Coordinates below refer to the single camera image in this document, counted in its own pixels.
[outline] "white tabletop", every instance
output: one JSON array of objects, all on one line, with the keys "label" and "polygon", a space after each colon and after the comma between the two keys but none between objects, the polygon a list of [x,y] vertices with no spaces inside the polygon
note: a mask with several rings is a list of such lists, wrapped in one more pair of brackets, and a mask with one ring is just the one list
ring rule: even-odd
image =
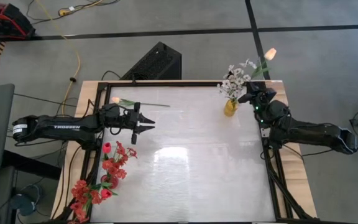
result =
[{"label": "white tabletop", "polygon": [[[131,145],[130,130],[104,142],[137,150],[127,177],[92,210],[92,222],[272,222],[272,198],[252,107],[228,118],[216,87],[113,87],[111,96],[141,105],[155,129]],[[98,182],[106,173],[99,167]]]}]

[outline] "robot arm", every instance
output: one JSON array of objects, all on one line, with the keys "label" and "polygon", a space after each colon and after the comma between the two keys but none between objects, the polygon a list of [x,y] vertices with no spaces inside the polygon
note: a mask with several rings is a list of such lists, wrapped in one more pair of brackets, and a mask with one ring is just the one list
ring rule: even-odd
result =
[{"label": "robot arm", "polygon": [[77,141],[85,150],[97,150],[95,133],[104,128],[131,129],[132,144],[136,144],[137,136],[153,126],[139,126],[140,123],[154,124],[139,113],[140,103],[135,103],[134,109],[124,108],[120,114],[121,106],[113,103],[104,105],[95,114],[82,118],[71,116],[26,116],[13,122],[13,138],[18,142],[29,142],[38,138]]},{"label": "robot arm", "polygon": [[271,101],[275,94],[271,88],[260,90],[249,82],[247,94],[239,98],[239,103],[249,101],[254,107],[255,119],[264,128],[270,128],[268,140],[274,149],[280,149],[288,142],[295,142],[327,146],[344,154],[357,152],[356,137],[349,130],[329,123],[297,121],[291,117],[290,109],[284,103]]}]

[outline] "red machine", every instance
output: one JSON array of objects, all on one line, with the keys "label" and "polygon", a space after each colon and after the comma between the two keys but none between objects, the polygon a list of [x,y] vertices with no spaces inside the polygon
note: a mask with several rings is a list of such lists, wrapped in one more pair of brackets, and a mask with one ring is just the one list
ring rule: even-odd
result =
[{"label": "red machine", "polygon": [[34,32],[30,21],[18,8],[0,3],[0,37],[29,39]]}]

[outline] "concrete floor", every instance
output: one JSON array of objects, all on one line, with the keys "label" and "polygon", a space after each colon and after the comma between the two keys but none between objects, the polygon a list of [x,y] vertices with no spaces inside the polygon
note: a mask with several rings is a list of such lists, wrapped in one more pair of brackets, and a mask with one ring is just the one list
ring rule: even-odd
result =
[{"label": "concrete floor", "polygon": [[[25,12],[30,0],[10,2]],[[61,7],[85,1],[42,2],[56,16]],[[251,3],[259,28],[358,24],[356,0],[252,0]],[[30,15],[45,17],[36,4],[32,5]],[[86,9],[57,23],[64,34],[250,28],[243,0],[122,0],[110,6]],[[38,35],[58,35],[51,22],[37,24],[35,28]],[[284,81],[294,118],[350,128],[348,120],[358,111],[358,29],[259,35],[265,50],[271,47],[278,50],[277,57],[269,63],[270,76]],[[158,41],[183,54],[183,79],[218,79],[229,64],[257,58],[252,33],[73,40],[83,67],[70,96],[78,96],[83,80],[99,80],[106,70],[126,73]],[[13,83],[16,93],[62,101],[75,69],[75,54],[64,40],[8,42],[0,59],[0,85]],[[56,109],[53,104],[15,96],[11,120],[29,114],[55,114]],[[58,149],[60,143],[14,148],[10,141],[6,147],[34,157]],[[301,150],[306,154],[325,148],[302,146]],[[323,220],[358,223],[358,153],[345,156],[329,152],[306,157],[305,161],[318,216]],[[20,180],[19,176],[19,182],[23,184],[34,181],[22,177]],[[42,182],[51,189],[56,184]],[[41,205],[43,212],[48,213],[52,201],[43,201]],[[22,218],[25,223],[39,220],[42,217],[38,214]]]}]

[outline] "yellow vase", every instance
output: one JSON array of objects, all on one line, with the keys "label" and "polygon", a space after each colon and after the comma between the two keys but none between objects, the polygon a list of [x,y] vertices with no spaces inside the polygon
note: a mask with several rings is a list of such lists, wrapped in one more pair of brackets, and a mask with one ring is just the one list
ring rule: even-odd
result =
[{"label": "yellow vase", "polygon": [[239,102],[237,100],[235,101],[228,100],[226,102],[226,105],[224,106],[223,113],[226,116],[233,116],[236,110],[238,109],[238,107],[239,107]]}]

